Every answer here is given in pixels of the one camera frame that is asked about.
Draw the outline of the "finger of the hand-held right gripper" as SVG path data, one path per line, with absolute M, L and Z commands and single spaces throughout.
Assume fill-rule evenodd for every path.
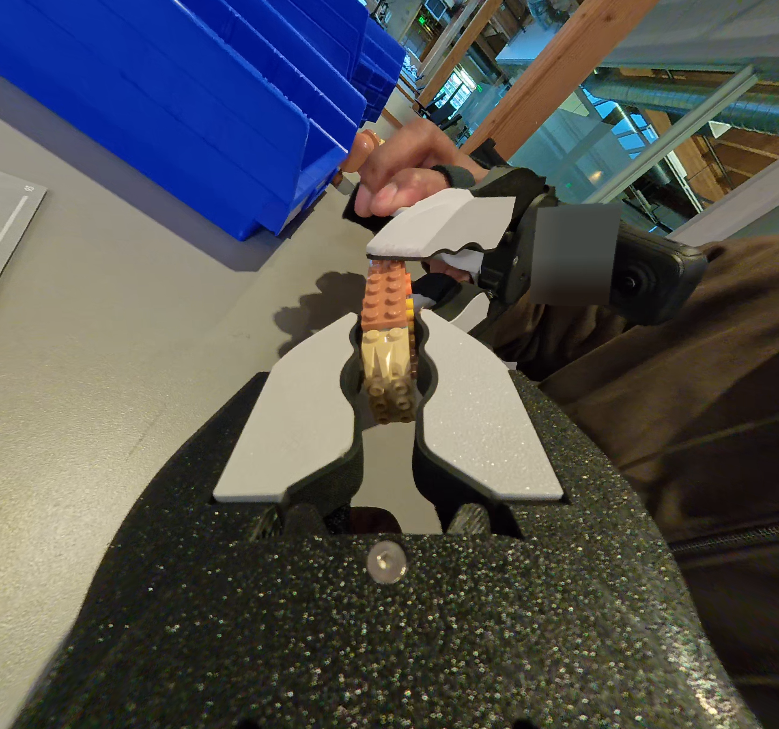
M 426 260 L 428 274 L 441 274 L 456 282 L 475 283 L 482 268 L 484 253 L 463 249 L 457 253 L 441 251 Z
M 449 188 L 401 208 L 366 246 L 369 259 L 420 261 L 463 249 L 482 253 L 496 249 L 512 221 L 513 197 L 473 196 Z

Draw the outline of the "person's brown jacket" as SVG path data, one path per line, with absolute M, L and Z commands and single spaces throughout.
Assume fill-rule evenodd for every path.
M 702 626 L 765 727 L 777 727 L 777 416 L 614 460 L 662 531 Z

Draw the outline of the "stack of blue bins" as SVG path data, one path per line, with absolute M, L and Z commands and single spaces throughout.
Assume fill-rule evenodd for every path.
M 366 102 L 363 121 L 379 119 L 399 79 L 405 52 L 359 0 L 264 0 Z

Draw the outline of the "silver ventilation duct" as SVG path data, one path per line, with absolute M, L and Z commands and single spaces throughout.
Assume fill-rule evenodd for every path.
M 705 84 L 626 78 L 615 73 L 592 75 L 584 81 L 583 87 L 597 99 L 680 116 L 695 109 L 715 91 Z M 778 135 L 777 91 L 746 91 L 720 110 L 714 119 L 735 128 Z

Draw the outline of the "white metal post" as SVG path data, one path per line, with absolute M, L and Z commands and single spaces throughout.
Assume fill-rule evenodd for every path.
M 595 190 L 587 199 L 586 204 L 606 204 L 615 199 L 629 184 L 655 166 L 670 151 L 680 143 L 688 139 L 696 130 L 705 123 L 715 118 L 722 111 L 737 100 L 745 91 L 754 86 L 758 81 L 752 64 L 737 72 L 731 79 L 722 84 L 716 91 L 706 97 L 696 108 L 674 123 L 651 145 L 642 150 L 631 165 L 623 169 L 619 174 L 610 178 L 599 189 Z

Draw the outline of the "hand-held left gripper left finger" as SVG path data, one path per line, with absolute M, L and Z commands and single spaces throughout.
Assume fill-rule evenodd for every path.
M 362 483 L 357 315 L 273 366 L 213 489 L 219 502 L 347 503 Z

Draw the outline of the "person's left hand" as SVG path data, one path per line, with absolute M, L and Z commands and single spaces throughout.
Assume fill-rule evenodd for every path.
M 349 527 L 354 535 L 403 533 L 400 523 L 391 512 L 376 507 L 351 507 Z

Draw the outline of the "toy brick model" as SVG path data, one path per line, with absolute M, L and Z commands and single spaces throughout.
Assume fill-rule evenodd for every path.
M 361 312 L 363 388 L 376 423 L 417 413 L 417 346 L 411 276 L 403 261 L 371 261 Z

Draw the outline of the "instruction booklet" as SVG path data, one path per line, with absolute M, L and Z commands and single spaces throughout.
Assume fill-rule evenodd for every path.
M 1 273 L 46 193 L 45 187 L 1 172 Z

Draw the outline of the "grey desk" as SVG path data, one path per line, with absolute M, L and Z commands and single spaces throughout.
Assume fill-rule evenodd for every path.
M 239 242 L 2 80 L 2 171 L 45 187 L 2 274 L 2 727 L 162 465 L 356 308 L 365 229 L 328 188 Z

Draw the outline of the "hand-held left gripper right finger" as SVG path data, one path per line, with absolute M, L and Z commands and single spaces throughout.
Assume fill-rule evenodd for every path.
M 512 382 L 484 344 L 424 309 L 422 355 L 433 391 L 422 407 L 423 445 L 494 500 L 560 500 L 562 486 Z

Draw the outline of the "wooden post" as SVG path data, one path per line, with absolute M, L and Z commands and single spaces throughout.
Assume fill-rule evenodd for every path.
M 659 0 L 585 0 L 461 148 L 492 139 L 507 159 L 573 93 Z
M 443 87 L 456 65 L 462 61 L 466 52 L 482 33 L 505 0 L 473 0 L 466 3 L 463 12 L 447 27 L 439 41 L 442 46 L 435 47 L 437 59 L 432 62 L 433 74 L 424 82 L 422 91 L 417 95 L 416 109 L 427 107 Z

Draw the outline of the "blue plastic bin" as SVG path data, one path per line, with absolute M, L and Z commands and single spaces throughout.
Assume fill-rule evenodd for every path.
M 2 0 L 2 75 L 238 239 L 323 188 L 306 116 L 173 0 Z
M 364 117 L 365 96 L 352 84 L 366 17 L 346 22 L 328 0 L 173 0 L 259 78 L 239 110 L 258 112 L 269 154 L 252 155 L 269 189 L 242 221 L 245 238 L 259 227 L 281 232 L 323 192 Z M 335 0 L 346 3 L 346 0 Z

